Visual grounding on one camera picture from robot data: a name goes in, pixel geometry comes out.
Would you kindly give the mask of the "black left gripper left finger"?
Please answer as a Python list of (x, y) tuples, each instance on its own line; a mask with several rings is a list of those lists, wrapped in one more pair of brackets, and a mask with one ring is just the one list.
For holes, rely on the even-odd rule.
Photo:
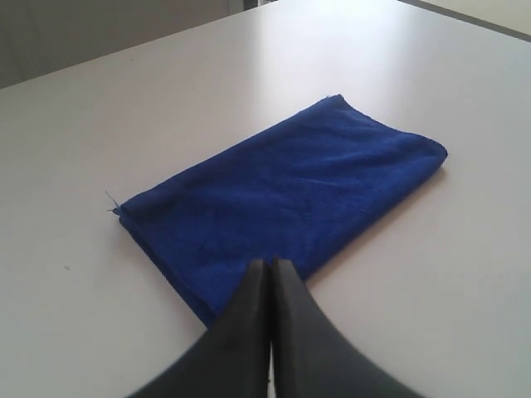
[(133, 397), (267, 397), (269, 269), (253, 260), (223, 313), (174, 364)]

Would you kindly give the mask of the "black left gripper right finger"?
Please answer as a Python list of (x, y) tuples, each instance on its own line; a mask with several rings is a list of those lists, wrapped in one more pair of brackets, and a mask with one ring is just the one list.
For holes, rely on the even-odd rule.
[(358, 351), (314, 301), (290, 260), (271, 264), (273, 370), (278, 397), (413, 397)]

